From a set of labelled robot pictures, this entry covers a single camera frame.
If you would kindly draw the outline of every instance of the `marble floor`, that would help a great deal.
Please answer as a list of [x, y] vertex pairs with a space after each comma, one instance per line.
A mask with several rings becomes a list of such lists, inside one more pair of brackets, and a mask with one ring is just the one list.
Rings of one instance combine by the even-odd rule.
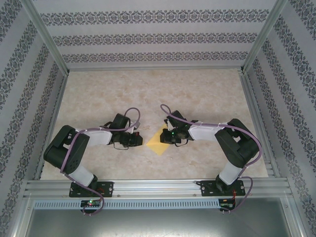
[[[179, 110], [187, 119], [227, 122], [240, 119], [254, 133], [237, 70], [156, 70], [71, 72], [54, 128], [98, 127], [129, 107], [141, 111], [139, 132], [144, 145], [120, 151], [113, 146], [87, 148], [82, 164], [99, 179], [195, 179], [215, 178], [227, 159], [217, 142], [194, 141], [169, 146], [158, 156], [145, 144], [163, 125], [160, 104]], [[128, 113], [131, 120], [137, 113]], [[267, 177], [263, 158], [245, 175]], [[65, 179], [45, 163], [41, 179]]]

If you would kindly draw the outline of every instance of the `purple cable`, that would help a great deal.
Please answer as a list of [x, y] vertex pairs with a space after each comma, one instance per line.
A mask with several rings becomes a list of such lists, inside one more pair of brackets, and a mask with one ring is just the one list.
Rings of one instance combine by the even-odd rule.
[[[161, 104], [161, 105], [160, 105], [160, 108], [161, 108], [162, 111], [164, 111], [168, 116], [170, 116], [170, 117], [172, 117], [172, 118], [174, 118], [174, 119], [176, 119], [176, 120], [179, 120], [179, 121], [181, 121], [181, 122], [185, 122], [185, 123], [188, 123], [188, 124], [191, 124], [191, 125], [199, 125], [199, 126], [227, 127], [227, 128], [231, 128], [231, 129], [234, 129], [234, 130], [238, 130], [238, 131], [240, 131], [240, 132], [243, 132], [243, 133], [247, 134], [249, 137], [251, 137], [251, 138], [256, 142], [256, 144], [257, 144], [257, 146], [258, 146], [258, 148], [259, 148], [259, 154], [258, 154], [258, 156], [257, 156], [256, 159], [254, 159], [253, 161], [247, 163], [247, 164], [243, 167], [243, 169], [240, 171], [238, 177], [241, 176], [241, 174], [247, 169], [248, 166], [250, 166], [251, 164], [257, 162], [258, 159], [260, 159], [260, 157], [261, 157], [261, 155], [262, 155], [262, 147], [261, 147], [261, 144], [260, 144], [259, 140], [258, 140], [254, 135], [252, 135], [250, 132], [248, 132], [248, 131], [246, 131], [246, 130], [244, 130], [244, 129], [242, 129], [242, 128], [235, 127], [235, 126], [230, 126], [230, 125], [226, 125], [226, 124], [189, 122], [189, 121], [187, 121], [187, 120], [184, 120], [184, 119], [178, 118], [178, 117], [176, 117], [176, 116], [173, 116], [173, 115], [171, 114], [170, 108], [169, 108], [167, 105], [165, 105], [165, 104]], [[235, 211], [236, 209], [238, 209], [238, 208], [245, 202], [245, 200], [247, 199], [247, 197], [248, 197], [249, 194], [250, 194], [250, 191], [251, 191], [252, 185], [253, 185], [253, 180], [252, 180], [251, 177], [249, 177], [249, 176], [244, 176], [244, 177], [241, 177], [241, 178], [248, 178], [248, 179], [250, 179], [251, 185], [250, 185], [250, 188], [249, 188], [247, 194], [246, 194], [245, 197], [242, 199], [242, 201], [240, 202], [240, 204], [234, 209], [234, 211]]]
[[[136, 111], [138, 112], [138, 119], [136, 120], [136, 123], [135, 123], [135, 124], [137, 124], [137, 122], [139, 122], [139, 119], [140, 119], [140, 111], [139, 111], [138, 108], [131, 107], [131, 108], [129, 108], [128, 110], [126, 110], [125, 115], [126, 115], [127, 112], [130, 111], [130, 110], [136, 110]], [[120, 128], [120, 129], [109, 129], [109, 128], [102, 128], [102, 127], [95, 127], [95, 128], [83, 129], [83, 130], [80, 130], [79, 132], [76, 133], [76, 135], [74, 136], [73, 140], [71, 141], [71, 144], [69, 145], [69, 148], [68, 148], [68, 151], [67, 151], [67, 153], [66, 153], [64, 162], [63, 162], [63, 164], [62, 164], [62, 166], [61, 166], [61, 168], [60, 168], [60, 173], [64, 174], [67, 178], [69, 178], [71, 181], [73, 181], [73, 182], [75, 182], [76, 184], [78, 184], [80, 187], [82, 187], [82, 188], [84, 188], [84, 189], [86, 189], [86, 190], [88, 190], [88, 191], [91, 191], [91, 192], [97, 194], [97, 195], [101, 198], [101, 200], [102, 200], [102, 205], [101, 205], [101, 207], [100, 207], [98, 210], [96, 210], [95, 212], [90, 213], [89, 216], [95, 215], [95, 214], [97, 214], [98, 212], [100, 212], [100, 211], [102, 210], [102, 208], [104, 207], [104, 198], [103, 198], [103, 196], [102, 196], [99, 192], [94, 191], [93, 189], [88, 188], [88, 187], [86, 187], [85, 185], [83, 185], [83, 184], [77, 182], [75, 179], [73, 179], [73, 178], [70, 177], [68, 174], [65, 174], [65, 173], [63, 172], [63, 171], [64, 171], [64, 168], [65, 168], [65, 166], [66, 166], [67, 160], [68, 160], [68, 158], [69, 158], [70, 152], [71, 152], [71, 150], [73, 149], [74, 143], [75, 143], [76, 139], [78, 138], [78, 136], [79, 136], [80, 134], [82, 134], [82, 133], [84, 133], [84, 132], [87, 132], [87, 131], [116, 131], [116, 132], [118, 132], [118, 131], [126, 131], [126, 130], [132, 128], [133, 126], [134, 126], [134, 125], [129, 126], [129, 127], [126, 127], [126, 128]], [[84, 212], [85, 208], [86, 208], [86, 206], [85, 206], [85, 207], [83, 208], [83, 210], [82, 210], [82, 212], [83, 212], [84, 215], [87, 214], [87, 213]]]

